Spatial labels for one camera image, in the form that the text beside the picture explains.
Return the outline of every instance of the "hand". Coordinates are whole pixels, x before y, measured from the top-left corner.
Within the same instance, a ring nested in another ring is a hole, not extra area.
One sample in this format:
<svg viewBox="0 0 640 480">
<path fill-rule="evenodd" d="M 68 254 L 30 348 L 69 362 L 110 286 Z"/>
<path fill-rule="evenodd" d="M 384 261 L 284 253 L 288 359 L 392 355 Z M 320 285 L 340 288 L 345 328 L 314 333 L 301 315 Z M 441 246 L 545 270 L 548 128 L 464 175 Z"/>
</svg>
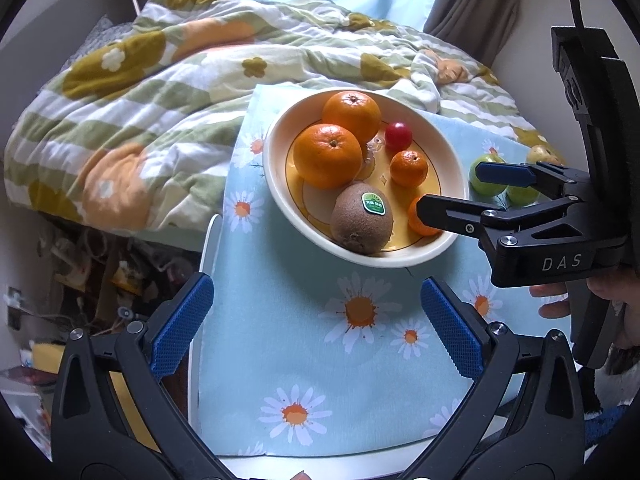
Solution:
<svg viewBox="0 0 640 480">
<path fill-rule="evenodd" d="M 640 278 L 630 267 L 619 267 L 600 276 L 587 279 L 590 291 L 603 300 L 626 303 L 625 319 L 614 344 L 622 349 L 640 346 Z M 534 285 L 529 287 L 534 298 L 546 298 L 566 294 L 564 283 Z M 571 314 L 569 301 L 555 301 L 540 307 L 538 313 L 547 319 L 557 319 Z"/>
</svg>

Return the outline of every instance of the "comforter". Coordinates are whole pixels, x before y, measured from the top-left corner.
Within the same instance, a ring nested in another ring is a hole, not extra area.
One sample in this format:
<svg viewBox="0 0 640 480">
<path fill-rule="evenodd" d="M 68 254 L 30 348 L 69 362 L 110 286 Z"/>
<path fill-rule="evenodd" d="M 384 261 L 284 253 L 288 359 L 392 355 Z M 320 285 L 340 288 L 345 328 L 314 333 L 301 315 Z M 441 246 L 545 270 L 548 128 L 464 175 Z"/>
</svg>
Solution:
<svg viewBox="0 0 640 480">
<path fill-rule="evenodd" d="M 7 195 L 103 230 L 204 231 L 229 164 L 262 149 L 237 139 L 257 84 L 369 89 L 546 144 L 487 67 L 412 28 L 329 0 L 150 0 L 129 34 L 73 63 L 22 113 Z"/>
</svg>

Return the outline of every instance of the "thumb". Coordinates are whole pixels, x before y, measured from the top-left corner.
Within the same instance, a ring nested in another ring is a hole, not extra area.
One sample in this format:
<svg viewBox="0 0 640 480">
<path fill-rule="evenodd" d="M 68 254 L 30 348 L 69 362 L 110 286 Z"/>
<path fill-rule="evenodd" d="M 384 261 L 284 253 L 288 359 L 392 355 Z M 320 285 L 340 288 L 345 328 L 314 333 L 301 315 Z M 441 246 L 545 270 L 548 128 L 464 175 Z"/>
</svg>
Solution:
<svg viewBox="0 0 640 480">
<path fill-rule="evenodd" d="M 607 274 L 588 278 L 587 286 L 603 300 L 623 301 L 630 306 L 640 305 L 640 278 L 631 267 L 619 267 Z"/>
</svg>

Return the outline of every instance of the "mandarin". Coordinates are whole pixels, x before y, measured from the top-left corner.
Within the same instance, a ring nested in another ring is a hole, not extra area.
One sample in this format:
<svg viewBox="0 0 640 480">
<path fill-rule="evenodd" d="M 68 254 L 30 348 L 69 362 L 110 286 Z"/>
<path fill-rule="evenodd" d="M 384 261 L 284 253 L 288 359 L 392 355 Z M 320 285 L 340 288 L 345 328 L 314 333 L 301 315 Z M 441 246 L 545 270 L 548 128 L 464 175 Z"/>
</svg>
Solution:
<svg viewBox="0 0 640 480">
<path fill-rule="evenodd" d="M 440 234 L 442 232 L 440 229 L 429 227 L 428 225 L 423 224 L 422 221 L 418 218 L 417 204 L 418 200 L 420 200 L 421 198 L 421 196 L 417 196 L 411 202 L 411 204 L 409 204 L 409 209 L 406 212 L 409 229 L 421 236 L 435 236 L 437 234 Z"/>
<path fill-rule="evenodd" d="M 349 130 L 360 144 L 366 144 L 380 129 L 382 113 L 376 102 L 356 91 L 338 92 L 322 108 L 322 122 Z"/>
<path fill-rule="evenodd" d="M 414 150 L 398 152 L 391 159 L 391 180 L 402 187 L 418 187 L 427 178 L 429 164 L 425 156 Z"/>
<path fill-rule="evenodd" d="M 298 174 L 319 189 L 350 183 L 360 172 L 362 150 L 358 139 L 335 124 L 314 124 L 293 141 L 293 163 Z"/>
</svg>

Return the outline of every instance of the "red fruit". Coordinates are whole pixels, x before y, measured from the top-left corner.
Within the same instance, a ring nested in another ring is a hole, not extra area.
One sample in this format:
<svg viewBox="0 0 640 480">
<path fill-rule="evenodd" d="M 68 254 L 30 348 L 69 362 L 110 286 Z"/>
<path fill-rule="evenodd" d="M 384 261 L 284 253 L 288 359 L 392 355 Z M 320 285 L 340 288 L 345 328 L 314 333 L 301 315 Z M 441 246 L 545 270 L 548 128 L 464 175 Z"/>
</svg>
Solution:
<svg viewBox="0 0 640 480">
<path fill-rule="evenodd" d="M 392 123 L 385 129 L 385 146 L 391 153 L 406 150 L 414 141 L 414 134 L 404 123 Z"/>
</svg>

